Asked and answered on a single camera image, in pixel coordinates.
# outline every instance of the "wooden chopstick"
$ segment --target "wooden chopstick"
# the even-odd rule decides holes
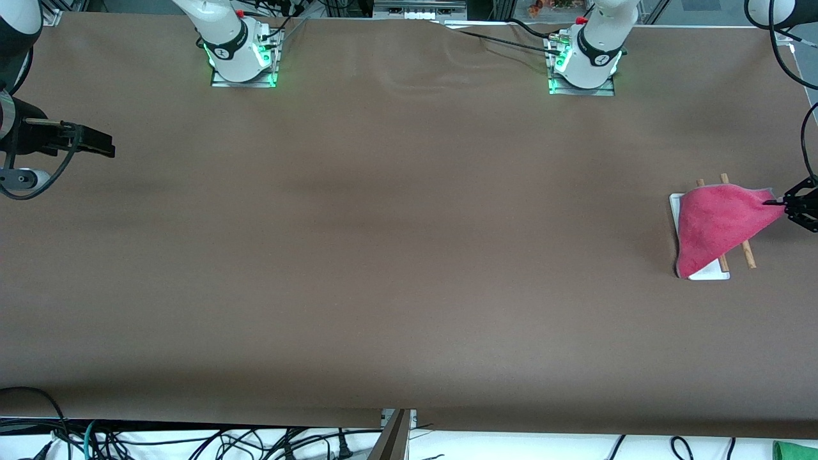
[[[704,179],[696,179],[696,187],[704,187]],[[722,273],[730,271],[730,265],[727,265],[727,258],[724,254],[718,256],[718,264]]]
[[[727,173],[721,173],[721,183],[730,183]],[[744,252],[744,259],[747,260],[747,266],[756,268],[756,258],[753,257],[753,250],[750,249],[750,241],[742,241],[741,250]]]

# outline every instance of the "cable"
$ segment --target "cable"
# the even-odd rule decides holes
[[[285,28],[285,26],[287,26],[287,23],[290,22],[291,19],[293,19],[293,16],[287,16],[287,19],[285,19],[284,22],[278,26],[278,29],[273,30],[271,33],[267,35],[262,35],[261,39],[266,40],[270,37],[274,37],[276,34],[281,32]]]
[[[685,449],[687,449],[688,458],[682,458],[681,455],[679,455],[679,452],[676,450],[676,441],[681,441],[681,443],[685,445]],[[679,460],[693,460],[693,451],[690,450],[690,444],[687,444],[685,438],[681,436],[673,436],[670,439],[670,450],[673,451],[673,455],[676,455],[676,458],[678,458]]]
[[[210,443],[212,443],[216,438],[224,434],[225,431],[227,430],[216,431],[216,433],[214,433],[208,439],[204,440],[204,442],[200,444],[200,446],[197,447],[196,450],[193,451],[193,453],[191,453],[191,456],[188,457],[188,460],[197,460],[199,456],[201,456],[201,454],[205,451],[205,449],[207,449],[207,446],[209,446]]]
[[[805,134],[807,133],[807,123],[812,118],[812,114],[818,108],[818,102],[812,104],[810,110],[807,111],[807,115],[804,116],[804,121],[801,122],[801,153],[804,155],[804,166],[807,167],[807,172],[810,174],[810,179],[812,179],[813,183],[818,182],[818,178],[815,176],[815,173],[812,172],[812,165],[810,165],[810,155],[807,152],[807,140]]]
[[[0,190],[5,191],[6,189],[3,188],[2,184],[0,184]],[[70,436],[70,431],[68,430],[68,424],[65,422],[65,415],[62,413],[62,409],[60,409],[60,405],[56,403],[54,398],[50,394],[48,394],[45,390],[40,390],[39,388],[34,388],[33,386],[7,386],[5,388],[0,388],[0,395],[3,393],[11,393],[13,391],[26,391],[29,393],[35,393],[37,395],[42,396],[43,398],[48,400],[48,403],[54,408],[54,412],[56,412],[57,418],[60,419],[60,425],[62,426],[62,430],[65,433],[65,437]],[[71,451],[73,449],[69,446],[68,448],[68,460],[71,460]]]
[[[757,27],[761,27],[762,29],[764,29],[764,27],[762,25],[758,24],[756,21],[753,20],[752,17],[750,17],[750,11],[749,11],[748,4],[749,4],[749,0],[744,0],[744,15],[747,16],[747,20],[749,20],[750,23],[756,25]],[[804,80],[801,77],[794,74],[793,71],[790,70],[789,67],[784,63],[784,60],[781,59],[781,53],[780,53],[780,51],[778,49],[777,40],[775,39],[775,32],[780,32],[780,31],[775,27],[774,12],[775,12],[775,0],[770,0],[770,9],[767,12],[767,20],[769,21],[768,29],[770,31],[770,44],[772,45],[772,53],[775,56],[775,61],[778,62],[779,67],[781,67],[781,69],[784,71],[785,74],[787,74],[788,77],[790,77],[791,79],[793,79],[796,82],[800,83],[802,86],[806,86],[809,89],[818,90],[818,85],[809,83],[806,80]]]
[[[382,432],[382,430],[355,430],[355,431],[345,431],[344,434],[345,435],[360,435],[360,434],[364,434],[364,433],[380,433],[380,432]],[[307,440],[309,440],[308,442],[304,442],[306,440],[300,440],[299,442],[301,444],[294,444],[291,447],[291,451],[294,452],[296,449],[301,449],[302,447],[308,446],[310,444],[315,444],[317,442],[321,442],[321,441],[327,440],[329,438],[337,438],[338,436],[339,436],[339,433],[334,433],[334,434],[331,434],[331,435],[316,436],[315,439],[313,439],[312,437],[307,438]],[[286,455],[286,453],[282,453],[278,457],[275,457],[273,460],[281,460],[282,458],[284,458],[285,455]]]
[[[14,83],[14,87],[9,91],[9,95],[13,95],[23,86],[23,82],[29,76],[29,70],[31,70],[31,62],[34,60],[34,47],[29,48],[29,54],[26,56],[26,63],[25,67],[23,67],[23,74],[17,79],[17,83]]]
[[[785,37],[791,38],[792,40],[795,40],[798,43],[807,45],[808,47],[818,48],[818,43],[813,43],[809,40],[805,40],[801,37],[798,37],[797,35],[792,35],[789,31],[779,30],[778,33],[784,35]]]
[[[264,457],[261,458],[261,460],[268,460],[270,457],[272,457],[272,455],[275,452],[283,449],[285,444],[289,443],[292,438],[294,438],[297,435],[300,435],[301,433],[304,433],[306,430],[307,428],[287,429],[286,433],[281,438],[279,438],[279,440],[276,441],[275,444],[272,445],[272,447],[267,451]]]
[[[521,21],[521,20],[519,20],[517,18],[510,17],[510,18],[508,18],[506,20],[506,22],[510,22],[510,23],[514,23],[514,24],[519,25],[520,27],[525,29],[526,32],[528,32],[529,34],[531,34],[531,35],[533,35],[535,37],[548,38],[549,34],[543,34],[542,32],[537,32],[536,30],[528,27],[528,24],[524,23],[523,21]]]
[[[43,448],[37,452],[37,455],[34,455],[32,460],[46,460],[48,450],[51,448],[52,444],[54,444],[53,441],[48,441],[48,444],[44,445]]]
[[[91,444],[91,431],[96,424],[97,421],[94,420],[91,423],[88,423],[88,428],[85,429],[85,436],[83,437],[83,453],[85,453],[85,460],[91,460],[91,452],[88,445]]]
[[[237,1],[238,3],[243,3],[243,4],[245,4],[245,5],[249,6],[249,7],[253,7],[253,8],[255,8],[255,9],[256,9],[256,11],[258,11],[258,12],[261,12],[261,9],[260,9],[259,7],[260,7],[261,5],[264,5],[264,6],[267,8],[267,11],[269,11],[269,12],[270,12],[270,17],[276,17],[276,13],[277,13],[277,12],[278,12],[278,13],[280,13],[280,14],[283,14],[281,11],[274,11],[274,10],[272,9],[272,7],[270,6],[270,3],[269,3],[269,2],[261,2],[261,1],[252,2],[252,1],[250,1],[250,0],[236,0],[236,1]]]
[[[341,428],[338,429],[338,460],[347,460],[347,458],[351,458],[354,455],[353,451],[349,448],[349,444],[347,444],[347,438],[344,435],[344,430]]]
[[[295,34],[295,31],[296,31],[296,30],[298,30],[298,29],[299,29],[299,27],[301,27],[301,26],[302,26],[302,25],[303,25],[305,22],[307,22],[307,20],[308,20],[308,19],[309,19],[309,18],[306,18],[306,17],[305,17],[305,18],[303,18],[303,19],[301,20],[301,22],[299,22],[299,23],[298,23],[298,24],[297,24],[297,25],[296,25],[296,26],[295,26],[295,27],[294,27],[294,28],[293,28],[293,29],[290,31],[290,33],[289,33],[289,34],[285,35],[285,36],[284,36],[284,38],[282,38],[282,39],[281,39],[281,43],[284,43],[284,41],[286,41],[288,38],[292,37],[292,36],[293,36],[293,34]]]
[[[619,452],[619,446],[622,445],[622,441],[625,440],[625,435],[619,435],[619,438],[616,440],[616,443],[613,445],[613,450],[611,450],[611,454],[608,456],[608,460],[614,460],[616,458],[616,452]]]
[[[733,448],[735,447],[735,438],[730,438],[729,447],[727,447],[727,456],[725,460],[731,460],[733,458]]]
[[[323,2],[323,0],[317,0],[317,1],[318,1],[318,2],[319,2],[321,5],[323,5],[323,6],[327,7],[327,8],[334,8],[334,9],[338,10],[339,12],[341,12],[341,10],[345,10],[345,9],[349,8],[349,6],[353,4],[353,0],[348,0],[346,5],[336,7],[336,6],[334,6],[334,5],[330,5],[330,4],[328,4],[328,3],[324,3],[324,2]]]
[[[545,49],[544,47],[533,47],[531,45],[523,45],[522,43],[510,42],[508,40],[503,40],[502,38],[489,37],[488,35],[482,35],[482,34],[475,34],[474,32],[467,32],[465,30],[457,29],[457,32],[460,32],[461,34],[471,35],[472,37],[485,38],[487,40],[491,40],[491,41],[497,42],[497,43],[504,43],[506,45],[511,45],[513,47],[521,47],[521,48],[525,48],[525,49],[531,49],[531,50],[534,50],[534,51],[544,52],[545,54],[553,54],[553,55],[560,54],[560,52],[558,52],[557,50]]]
[[[250,456],[250,458],[252,458],[253,460],[255,460],[255,456],[253,455],[253,453],[251,453],[249,450],[247,450],[247,449],[245,449],[245,448],[240,447],[240,446],[238,446],[238,445],[237,445],[237,444],[241,443],[241,442],[242,442],[242,440],[243,440],[244,438],[246,438],[247,436],[249,436],[250,434],[252,434],[252,433],[254,433],[254,432],[255,432],[255,430],[249,430],[249,431],[247,431],[246,433],[244,433],[243,435],[241,435],[241,436],[239,436],[239,437],[237,437],[237,438],[234,438],[233,436],[228,435],[228,434],[225,434],[225,435],[219,436],[219,438],[222,440],[222,445],[220,445],[220,446],[218,447],[218,451],[217,451],[217,453],[216,453],[216,460],[223,460],[223,459],[224,459],[224,455],[225,455],[225,453],[227,453],[227,451],[228,451],[229,449],[234,448],[234,447],[235,447],[236,449],[239,449],[239,450],[241,450],[241,451],[243,451],[243,452],[247,453],[247,454]],[[224,438],[225,438],[225,437],[227,437],[229,440],[232,440],[232,442],[231,442],[231,443],[229,443],[229,444],[225,444],[225,442],[224,442]],[[261,447],[261,448],[258,448],[257,446],[254,446],[254,445],[252,445],[252,444],[249,444],[249,445],[250,445],[251,447],[255,447],[256,449],[260,449],[260,450],[262,451],[262,455],[264,454],[263,444],[262,444],[262,447]]]
[[[123,441],[119,440],[120,444],[128,445],[166,445],[166,444],[184,444],[184,443],[198,443],[205,441],[208,438],[193,438],[189,440],[170,440],[170,441],[156,441],[156,442],[141,442],[141,441]]]
[[[60,165],[57,166],[57,169],[56,169],[56,171],[54,171],[54,174],[46,181],[46,183],[41,188],[39,188],[38,190],[36,190],[34,192],[29,193],[28,195],[15,195],[15,194],[9,192],[1,183],[0,183],[0,194],[3,194],[4,196],[6,196],[8,198],[11,198],[12,200],[26,201],[26,200],[31,200],[32,198],[35,198],[37,196],[40,196],[41,194],[43,194],[43,192],[45,192],[46,190],[51,188],[51,185],[53,185],[54,182],[56,182],[56,180],[62,175],[63,171],[65,171],[65,168],[68,167],[68,163],[70,163],[71,159],[74,158],[74,154],[77,153],[77,150],[79,150],[79,130],[80,130],[79,126],[77,126],[76,124],[73,124],[73,123],[65,122],[65,121],[62,121],[61,123],[62,123],[62,125],[64,127],[69,127],[69,128],[73,127],[73,129],[74,129],[74,139],[71,142],[71,147],[69,147],[68,153],[65,154],[65,158],[63,159],[62,163],[60,163]],[[11,140],[12,142],[16,142],[16,140],[17,140],[16,139],[16,136],[17,136],[17,131],[16,130],[15,130],[14,136],[15,136],[14,139]]]

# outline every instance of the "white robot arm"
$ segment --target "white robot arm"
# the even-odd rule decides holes
[[[572,25],[555,70],[578,88],[597,88],[614,72],[639,17],[639,0],[597,0],[587,24]]]
[[[230,0],[173,2],[193,21],[213,67],[224,79],[245,82],[271,65],[269,25],[240,18]]]
[[[597,0],[585,25],[569,29],[569,43],[555,71],[578,88],[597,88],[615,71],[620,50],[639,12],[639,0]],[[771,0],[745,0],[744,12],[753,25],[769,29]],[[818,21],[814,0],[773,0],[776,29]]]

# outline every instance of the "black clamp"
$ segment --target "black clamp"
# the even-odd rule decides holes
[[[204,45],[210,50],[210,54],[222,61],[229,61],[233,58],[233,55],[236,54],[236,51],[247,43],[247,23],[245,23],[243,20],[240,20],[239,22],[241,23],[241,30],[239,31],[239,34],[235,36],[233,40],[227,43],[217,45],[203,39]]]
[[[802,190],[811,188],[806,194],[798,195]],[[798,185],[790,188],[781,201],[768,200],[765,205],[784,207],[789,220],[797,223],[813,233],[818,233],[818,188],[812,178],[802,180]]]
[[[579,49],[582,51],[582,54],[588,56],[588,60],[594,67],[605,67],[619,54],[619,51],[622,49],[622,46],[620,46],[615,50],[602,51],[599,48],[593,47],[588,40],[585,39],[584,26],[579,30],[579,32],[577,32],[577,43],[579,43]]]

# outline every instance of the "black cable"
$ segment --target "black cable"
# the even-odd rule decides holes
[[[239,436],[237,438],[234,438],[233,436],[230,436],[230,435],[219,436],[219,438],[222,440],[222,445],[220,445],[218,447],[218,451],[216,453],[216,460],[223,460],[224,459],[224,454],[227,453],[228,450],[230,450],[231,448],[234,448],[234,447],[236,449],[239,449],[241,451],[246,452],[250,456],[250,458],[255,460],[255,456],[249,450],[247,450],[247,449],[245,449],[243,447],[240,447],[238,445],[240,442],[242,442],[242,440],[244,438],[246,438],[247,436],[249,436],[253,432],[255,432],[255,430],[249,430],[249,431],[247,431],[246,433],[244,433],[243,435],[241,435],[241,436]],[[225,443],[224,442],[225,437],[230,439],[232,442],[231,443]]]
[[[381,433],[383,430],[354,430],[354,431],[345,431],[345,435],[362,435],[364,433]],[[305,440],[309,440],[308,442],[304,442],[305,440],[299,440],[298,442],[301,444],[293,444],[291,450],[294,452],[296,449],[301,449],[302,447],[306,447],[310,444],[315,444],[317,442],[321,442],[323,440],[328,440],[329,438],[337,438],[340,434],[334,433],[331,435],[324,435],[324,436],[316,436],[313,439],[311,436]],[[285,453],[282,453],[278,457],[275,457],[273,460],[281,460],[285,456]]]
[[[288,22],[290,22],[291,19],[293,19],[293,16],[287,16],[287,19],[285,19],[284,22],[281,23],[280,26],[278,26],[278,29],[273,30],[271,33],[269,33],[267,35],[262,35],[261,39],[266,40],[266,39],[268,39],[270,37],[275,37],[276,34],[278,34],[279,32],[281,32],[284,29],[284,27],[287,25]]]
[[[244,444],[244,445],[246,445],[248,447],[252,447],[253,449],[258,449],[258,450],[260,450],[262,452],[262,454],[264,454],[267,451],[267,448],[264,447],[264,441],[262,441],[261,436],[258,435],[256,430],[251,430],[249,433],[255,436],[256,440],[258,441],[258,445],[253,444],[253,443],[251,443],[251,442],[249,442],[247,440],[244,440],[244,436],[237,437],[237,436],[225,433],[222,437],[223,438],[228,438],[230,440],[234,440],[235,442],[237,442],[239,444]]]
[[[510,17],[510,18],[508,18],[508,19],[506,20],[506,22],[511,22],[511,23],[514,23],[514,24],[519,25],[520,27],[522,27],[523,29],[525,29],[525,31],[526,31],[526,32],[528,32],[529,34],[531,34],[531,35],[533,35],[533,36],[535,36],[535,37],[539,37],[539,38],[548,38],[548,35],[549,35],[549,34],[544,34],[544,33],[542,33],[542,32],[537,32],[536,30],[534,30],[534,29],[532,29],[532,28],[528,27],[528,24],[524,23],[523,21],[521,21],[521,20],[519,20],[519,19],[517,19],[517,18]]]
[[[488,35],[483,35],[483,34],[475,34],[474,32],[468,32],[468,31],[465,31],[465,30],[457,29],[457,32],[460,32],[461,34],[471,35],[472,37],[485,38],[487,40],[491,40],[491,41],[497,42],[497,43],[504,43],[506,45],[511,45],[513,47],[521,47],[521,48],[525,48],[525,49],[531,49],[531,50],[534,50],[534,51],[544,52],[545,54],[553,54],[553,55],[560,54],[560,52],[558,52],[557,50],[545,49],[544,47],[533,47],[531,45],[523,45],[522,43],[510,42],[508,40],[503,40],[502,38],[489,37]]]
[[[276,441],[275,444],[272,445],[272,447],[267,451],[264,457],[261,457],[261,460],[269,460],[269,458],[272,457],[274,453],[283,449],[285,444],[289,443],[291,439],[293,439],[297,435],[300,435],[301,433],[304,433],[306,430],[307,428],[287,429],[285,434],[281,438],[279,438],[279,440]]]
[[[108,456],[108,458],[111,458],[111,456],[110,456],[110,444],[107,443],[107,442],[105,442],[105,453]]]
[[[57,166],[56,171],[54,171],[54,174],[52,174],[52,176],[46,181],[46,183],[42,187],[40,187],[35,192],[29,193],[28,195],[15,195],[15,194],[9,192],[2,185],[2,183],[0,183],[0,194],[3,194],[4,196],[6,196],[8,198],[11,198],[12,200],[15,200],[15,201],[31,200],[32,198],[36,198],[37,196],[42,195],[46,190],[51,188],[51,185],[53,185],[54,182],[56,182],[56,180],[58,178],[60,178],[63,171],[65,171],[65,168],[68,167],[68,163],[70,163],[71,159],[74,158],[74,154],[77,153],[77,150],[79,150],[79,130],[80,130],[79,126],[77,126],[76,124],[68,123],[68,122],[65,122],[65,121],[63,121],[61,123],[63,124],[64,127],[73,127],[74,128],[74,139],[71,141],[71,147],[69,147],[68,153],[65,154],[65,158],[63,159],[62,163],[60,163],[60,165]],[[29,387],[21,386],[21,387],[16,387],[16,388],[29,388]]]
[[[807,139],[805,135],[807,133],[807,123],[809,123],[809,120],[812,119],[812,114],[816,111],[816,108],[818,108],[818,102],[812,104],[812,107],[810,107],[807,115],[804,116],[804,121],[801,122],[801,153],[804,155],[804,166],[807,167],[807,172],[810,174],[810,179],[812,179],[813,183],[818,183],[818,178],[815,176],[815,173],[812,172],[812,165],[810,165],[810,155],[807,152]]]
[[[207,439],[209,439],[209,438],[192,438],[192,439],[189,439],[189,440],[170,440],[170,441],[155,441],[155,442],[119,440],[119,443],[120,444],[127,444],[127,445],[166,445],[166,444],[198,443],[198,442],[201,442],[201,441],[205,441]]]
[[[323,5],[323,6],[327,7],[327,8],[334,8],[334,9],[338,10],[338,12],[341,12],[342,10],[346,10],[347,8],[349,8],[353,4],[353,0],[348,0],[346,5],[336,7],[334,5],[324,3],[323,0],[317,0],[317,1],[321,5]]]
[[[14,84],[14,87],[11,88],[11,91],[8,92],[9,95],[13,95],[15,92],[17,92],[18,89],[20,89],[21,86],[23,86],[23,82],[29,76],[29,70],[31,70],[31,62],[33,60],[34,60],[34,47],[31,47],[31,48],[29,48],[29,54],[26,56],[26,63],[25,63],[25,67],[23,68],[23,74],[20,75],[20,77],[17,79],[17,83]]]
[[[797,35],[793,35],[789,31],[779,30],[778,33],[784,35],[785,37],[791,38],[792,40],[795,40],[798,43],[805,44],[808,47],[813,47],[813,48],[818,47],[818,44],[815,44],[813,42],[805,40],[805,39],[803,39],[801,37],[798,37]]]
[[[681,443],[685,445],[685,449],[687,449],[688,458],[682,458],[682,456],[679,455],[679,451],[676,450],[676,441],[681,441]],[[676,458],[678,458],[679,460],[693,460],[693,451],[690,450],[690,444],[687,444],[685,438],[681,436],[673,436],[670,439],[670,450],[673,451],[673,455],[676,455]]]
[[[0,184],[0,190],[6,191],[6,189]],[[11,393],[14,391],[24,391],[29,393],[35,393],[37,395],[42,396],[43,398],[48,400],[48,403],[54,408],[54,412],[56,412],[57,418],[60,419],[60,425],[62,426],[62,430],[65,433],[65,436],[70,436],[70,431],[68,430],[68,424],[65,422],[65,414],[62,413],[62,409],[60,409],[60,405],[56,403],[56,400],[52,398],[50,394],[48,394],[45,390],[40,390],[39,388],[34,388],[33,386],[7,386],[5,388],[0,388],[0,395],[3,393]],[[68,448],[68,460],[71,460],[73,449],[69,446]]]
[[[353,456],[353,451],[347,444],[347,438],[344,435],[344,430],[338,429],[338,460],[347,460]]]
[[[725,460],[731,460],[733,458],[733,448],[735,447],[735,438],[730,438],[730,444],[727,448],[727,456]]]
[[[201,454],[205,451],[205,449],[207,449],[207,446],[209,446],[210,443],[212,443],[214,440],[216,440],[216,438],[218,438],[219,436],[224,434],[225,431],[227,431],[227,430],[216,431],[216,433],[214,433],[208,439],[204,440],[204,442],[202,444],[200,444],[199,447],[197,447],[196,450],[193,451],[193,453],[191,453],[191,456],[188,457],[188,460],[197,460],[199,458],[199,456],[201,456]]]
[[[249,7],[253,7],[253,8],[255,8],[255,9],[256,9],[256,11],[261,11],[261,8],[260,8],[260,7],[261,7],[261,5],[264,5],[264,6],[267,8],[267,11],[269,11],[269,12],[270,12],[270,17],[276,17],[276,13],[278,13],[278,14],[282,14],[282,12],[281,12],[281,11],[275,11],[275,10],[273,10],[273,9],[272,9],[272,6],[270,5],[270,3],[269,3],[269,2],[260,2],[260,1],[258,1],[258,2],[252,2],[252,1],[250,1],[250,0],[236,0],[236,1],[237,1],[238,3],[244,3],[245,5],[247,5],[247,6],[249,6]]]
[[[781,53],[778,50],[778,43],[777,43],[777,40],[775,39],[775,32],[780,32],[780,31],[775,27],[775,15],[774,15],[775,9],[774,8],[775,8],[775,0],[770,0],[770,9],[767,12],[767,20],[770,21],[770,22],[769,22],[769,26],[766,27],[766,28],[770,31],[770,44],[772,45],[772,53],[775,56],[775,61],[778,62],[779,67],[781,67],[781,69],[784,71],[785,74],[787,74],[788,77],[790,77],[791,79],[793,79],[796,82],[800,83],[802,86],[806,86],[807,88],[818,90],[818,85],[809,83],[806,80],[804,80],[801,77],[794,74],[793,71],[790,70],[789,67],[784,63],[784,60],[781,59]],[[749,0],[744,0],[744,15],[747,17],[747,20],[749,20],[751,24],[753,24],[753,25],[755,25],[757,27],[760,27],[762,29],[765,29],[765,27],[763,25],[758,24],[750,16]]]
[[[622,441],[625,440],[625,435],[619,435],[619,438],[616,440],[616,444],[613,445],[613,450],[611,450],[611,454],[608,456],[608,460],[614,460],[616,458],[616,452],[619,452],[619,446],[622,445]]]

